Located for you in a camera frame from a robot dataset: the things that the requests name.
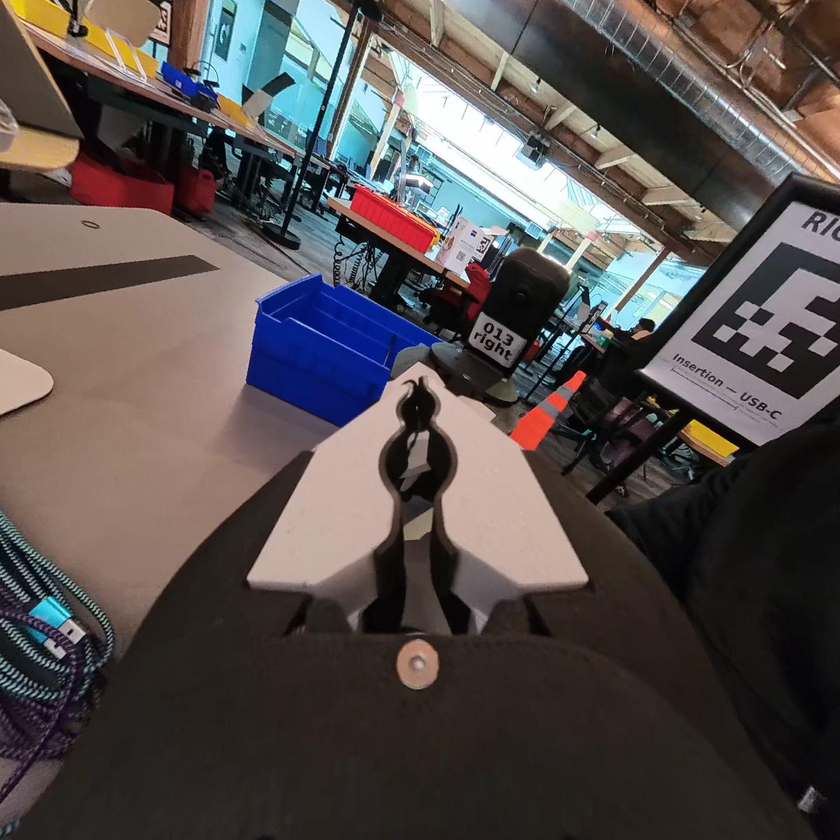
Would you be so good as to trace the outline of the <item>black framed marker sign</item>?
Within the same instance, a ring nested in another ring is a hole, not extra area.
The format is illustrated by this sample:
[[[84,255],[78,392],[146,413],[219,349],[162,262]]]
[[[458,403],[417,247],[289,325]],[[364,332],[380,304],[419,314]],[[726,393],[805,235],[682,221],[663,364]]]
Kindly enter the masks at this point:
[[[652,336],[633,377],[675,414],[587,500],[693,420],[758,447],[837,416],[838,255],[838,185],[789,175]]]

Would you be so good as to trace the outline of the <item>wooden workbench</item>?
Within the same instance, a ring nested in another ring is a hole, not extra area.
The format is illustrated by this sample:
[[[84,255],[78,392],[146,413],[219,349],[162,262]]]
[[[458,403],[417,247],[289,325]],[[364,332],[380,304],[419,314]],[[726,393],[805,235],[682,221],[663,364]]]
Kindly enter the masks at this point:
[[[339,216],[337,233],[358,245],[373,245],[386,254],[385,265],[374,281],[371,292],[371,299],[375,303],[395,310],[397,293],[412,271],[438,278],[462,291],[469,290],[468,280],[445,269],[433,257],[425,255],[359,215],[351,209],[349,202],[330,196],[327,205]]]

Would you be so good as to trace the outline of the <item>white folding stand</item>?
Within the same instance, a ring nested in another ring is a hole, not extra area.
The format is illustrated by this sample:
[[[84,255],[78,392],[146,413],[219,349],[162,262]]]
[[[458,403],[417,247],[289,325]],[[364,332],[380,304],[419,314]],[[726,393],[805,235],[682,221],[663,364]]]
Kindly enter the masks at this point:
[[[54,386],[45,369],[1,350],[1,417],[43,399]]]

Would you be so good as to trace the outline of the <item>red office chair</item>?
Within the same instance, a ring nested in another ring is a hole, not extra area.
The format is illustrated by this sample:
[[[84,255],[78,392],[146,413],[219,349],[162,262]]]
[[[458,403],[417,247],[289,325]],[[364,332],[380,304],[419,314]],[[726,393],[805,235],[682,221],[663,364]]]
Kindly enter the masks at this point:
[[[428,306],[423,325],[435,325],[437,334],[443,329],[453,332],[456,337],[465,335],[487,299],[490,290],[487,271],[473,262],[467,266],[465,273],[468,279],[466,289],[447,280],[443,289],[425,289],[418,296],[418,300]]]

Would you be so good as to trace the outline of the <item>person's right forearm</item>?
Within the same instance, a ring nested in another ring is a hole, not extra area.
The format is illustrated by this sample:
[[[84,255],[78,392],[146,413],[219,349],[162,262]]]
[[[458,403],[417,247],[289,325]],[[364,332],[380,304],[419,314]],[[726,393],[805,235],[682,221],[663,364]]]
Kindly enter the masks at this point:
[[[782,791],[838,838],[838,418],[606,516],[685,608]]]

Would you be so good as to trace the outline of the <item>wooden edged display board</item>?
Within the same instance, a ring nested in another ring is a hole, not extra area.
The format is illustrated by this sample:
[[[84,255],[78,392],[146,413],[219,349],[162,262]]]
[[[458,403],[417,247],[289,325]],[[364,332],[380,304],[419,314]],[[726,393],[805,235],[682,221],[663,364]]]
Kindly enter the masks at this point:
[[[45,173],[78,155],[81,132],[9,2],[1,2],[1,169]]]

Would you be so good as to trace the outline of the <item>blue plastic bin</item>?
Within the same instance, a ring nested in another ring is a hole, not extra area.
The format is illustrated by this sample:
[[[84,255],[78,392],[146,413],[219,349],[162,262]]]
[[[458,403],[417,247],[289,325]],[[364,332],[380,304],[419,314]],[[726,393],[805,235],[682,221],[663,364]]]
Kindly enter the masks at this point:
[[[379,400],[400,352],[440,342],[320,274],[256,304],[246,383],[340,427]]]

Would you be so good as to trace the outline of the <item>yellow bin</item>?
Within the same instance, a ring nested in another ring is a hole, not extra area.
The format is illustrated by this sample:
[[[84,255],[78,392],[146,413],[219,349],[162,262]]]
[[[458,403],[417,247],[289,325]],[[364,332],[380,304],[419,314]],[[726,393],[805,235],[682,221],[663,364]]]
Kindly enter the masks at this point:
[[[739,446],[712,431],[698,421],[689,422],[678,433],[689,448],[718,466],[727,466],[739,451]]]

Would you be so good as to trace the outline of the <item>white cardboard box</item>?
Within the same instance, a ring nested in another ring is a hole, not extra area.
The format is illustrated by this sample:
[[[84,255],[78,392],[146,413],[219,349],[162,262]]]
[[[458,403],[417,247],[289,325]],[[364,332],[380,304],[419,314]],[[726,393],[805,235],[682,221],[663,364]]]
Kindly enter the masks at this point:
[[[457,216],[434,261],[446,271],[461,275],[471,261],[483,260],[491,243],[507,233],[504,227],[479,227],[467,218]]]

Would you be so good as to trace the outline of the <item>silver spiral ceiling duct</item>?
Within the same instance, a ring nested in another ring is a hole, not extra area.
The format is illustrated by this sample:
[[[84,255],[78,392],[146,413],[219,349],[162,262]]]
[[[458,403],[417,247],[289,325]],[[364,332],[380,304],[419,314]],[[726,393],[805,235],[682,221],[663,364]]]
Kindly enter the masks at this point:
[[[747,93],[644,2],[567,2],[572,12],[775,185],[790,173],[838,183],[838,163]]]

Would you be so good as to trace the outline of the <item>black floor lamp stand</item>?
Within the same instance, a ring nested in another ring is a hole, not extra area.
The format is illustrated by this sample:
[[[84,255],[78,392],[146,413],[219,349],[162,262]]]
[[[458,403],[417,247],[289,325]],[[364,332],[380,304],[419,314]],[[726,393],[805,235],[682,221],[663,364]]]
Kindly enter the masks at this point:
[[[309,165],[312,162],[312,156],[314,155],[314,149],[319,139],[320,129],[324,120],[324,116],[328,109],[329,102],[333,94],[333,90],[335,88],[335,84],[339,77],[340,69],[343,63],[343,57],[349,46],[354,25],[358,17],[362,17],[365,20],[365,22],[372,22],[378,24],[382,20],[382,10],[380,8],[380,5],[375,1],[352,2],[348,21],[344,26],[343,36],[339,44],[337,55],[332,64],[331,76],[329,78],[325,92],[322,96],[322,101],[319,107],[318,115],[311,130],[311,137],[307,142],[305,153],[302,157],[301,163],[298,166],[297,179],[294,181],[293,186],[291,188],[287,201],[287,209],[283,217],[282,223],[278,225],[275,223],[265,222],[261,225],[260,228],[260,233],[267,236],[269,242],[273,245],[277,245],[279,247],[286,248],[289,250],[298,250],[301,246],[300,238],[290,231],[290,224],[292,218],[294,217],[295,207],[298,203],[298,198],[301,194],[306,173],[308,172]]]

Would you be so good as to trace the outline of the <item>red plastic crate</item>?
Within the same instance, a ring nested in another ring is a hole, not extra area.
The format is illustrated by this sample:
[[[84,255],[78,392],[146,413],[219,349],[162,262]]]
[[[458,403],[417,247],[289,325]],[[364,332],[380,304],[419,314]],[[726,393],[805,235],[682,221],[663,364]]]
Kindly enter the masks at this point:
[[[420,253],[426,254],[440,239],[435,227],[366,186],[355,187],[350,209]]]

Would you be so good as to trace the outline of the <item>orange traffic cone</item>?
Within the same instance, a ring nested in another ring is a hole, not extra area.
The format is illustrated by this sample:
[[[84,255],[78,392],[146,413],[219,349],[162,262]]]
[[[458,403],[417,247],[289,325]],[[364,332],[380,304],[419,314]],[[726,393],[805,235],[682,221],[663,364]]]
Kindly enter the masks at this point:
[[[509,434],[509,438],[523,450],[537,449],[557,423],[572,395],[577,392],[585,378],[584,372],[576,372],[566,383],[526,413]]]

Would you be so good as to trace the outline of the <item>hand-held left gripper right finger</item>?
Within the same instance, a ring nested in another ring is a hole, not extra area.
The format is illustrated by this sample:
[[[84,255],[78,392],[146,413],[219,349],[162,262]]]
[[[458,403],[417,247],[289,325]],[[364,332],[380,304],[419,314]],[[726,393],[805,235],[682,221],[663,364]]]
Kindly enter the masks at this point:
[[[493,609],[576,592],[589,575],[522,448],[418,366],[418,434],[433,504],[430,572],[452,634],[477,634]]]

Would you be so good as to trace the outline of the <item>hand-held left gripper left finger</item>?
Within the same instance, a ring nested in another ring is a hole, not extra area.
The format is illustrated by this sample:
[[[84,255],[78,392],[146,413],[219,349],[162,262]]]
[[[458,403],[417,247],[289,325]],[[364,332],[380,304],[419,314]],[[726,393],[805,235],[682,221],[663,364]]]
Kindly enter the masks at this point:
[[[409,380],[323,441],[247,574],[252,590],[336,602],[368,633],[389,633],[406,604],[404,492],[409,434],[398,407]]]

